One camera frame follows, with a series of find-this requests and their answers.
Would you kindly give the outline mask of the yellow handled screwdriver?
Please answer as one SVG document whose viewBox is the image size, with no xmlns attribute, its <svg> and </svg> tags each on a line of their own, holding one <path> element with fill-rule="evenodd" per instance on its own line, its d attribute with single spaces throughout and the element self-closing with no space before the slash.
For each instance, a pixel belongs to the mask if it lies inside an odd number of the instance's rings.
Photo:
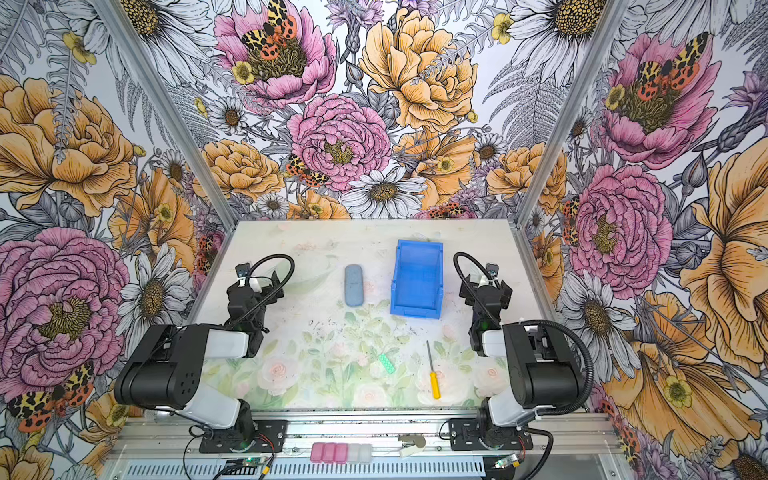
<svg viewBox="0 0 768 480">
<path fill-rule="evenodd" d="M 441 391 L 439 386 L 439 380 L 438 375 L 435 370 L 434 360 L 432 356 L 432 351 L 430 347 L 430 343 L 426 342 L 426 348 L 427 348 L 427 358 L 429 362 L 429 375 L 430 375 L 430 387 L 432 396 L 435 400 L 439 400 L 441 398 Z"/>
</svg>

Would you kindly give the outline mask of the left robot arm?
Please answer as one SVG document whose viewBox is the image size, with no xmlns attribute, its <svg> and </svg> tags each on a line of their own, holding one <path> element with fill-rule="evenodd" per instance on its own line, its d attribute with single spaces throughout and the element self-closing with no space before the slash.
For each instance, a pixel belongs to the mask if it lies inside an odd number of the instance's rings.
<svg viewBox="0 0 768 480">
<path fill-rule="evenodd" d="M 244 449 L 257 437 L 250 405 L 206 384 L 203 366 L 207 360 L 255 357 L 268 332 L 266 307 L 284 293 L 273 273 L 263 286 L 241 278 L 227 296 L 229 319 L 223 324 L 150 327 L 118 375 L 114 395 L 123 405 L 195 421 L 211 441 Z"/>
</svg>

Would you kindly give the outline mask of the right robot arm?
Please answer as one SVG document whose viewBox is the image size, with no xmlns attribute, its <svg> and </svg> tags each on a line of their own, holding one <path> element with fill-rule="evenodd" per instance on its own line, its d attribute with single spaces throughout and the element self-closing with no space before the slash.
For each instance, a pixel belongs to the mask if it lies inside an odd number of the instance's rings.
<svg viewBox="0 0 768 480">
<path fill-rule="evenodd" d="M 471 349 L 480 357 L 501 358 L 507 385 L 483 399 L 471 435 L 488 449 L 529 447 L 518 435 L 531 422 L 581 407 L 594 383 L 591 357 L 571 330 L 549 320 L 504 323 L 512 289 L 506 283 L 461 279 L 459 296 L 472 309 Z"/>
</svg>

